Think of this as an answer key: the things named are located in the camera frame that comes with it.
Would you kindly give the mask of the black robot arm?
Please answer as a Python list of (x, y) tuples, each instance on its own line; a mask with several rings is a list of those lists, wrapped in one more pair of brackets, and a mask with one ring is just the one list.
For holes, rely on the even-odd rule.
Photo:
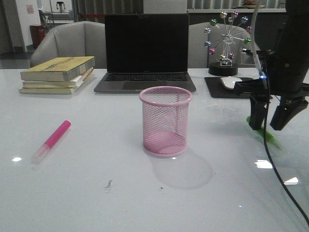
[(259, 78), (236, 82), (234, 92), (248, 93), (251, 102), (249, 126), (259, 130), (266, 118), (270, 96), (279, 96), (280, 104), (271, 127), (280, 131), (299, 112), (306, 109), (309, 86), (304, 78), (309, 70), (309, 2), (286, 1), (288, 19), (275, 51), (267, 54), (265, 64), (258, 65)]

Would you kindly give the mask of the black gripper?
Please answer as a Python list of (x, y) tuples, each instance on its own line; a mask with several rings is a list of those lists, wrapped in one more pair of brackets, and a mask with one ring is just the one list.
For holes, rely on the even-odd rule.
[[(237, 81), (233, 92), (237, 95), (249, 94), (251, 104), (249, 126), (253, 130), (259, 130), (266, 117), (266, 104), (269, 103), (271, 94), (295, 97), (303, 93), (301, 88), (309, 69), (309, 53), (302, 49), (296, 51), (283, 49), (274, 52), (252, 51), (250, 55), (258, 70), (259, 78)], [(305, 99), (281, 99), (271, 120), (271, 127), (281, 131), (308, 105), (309, 102)]]

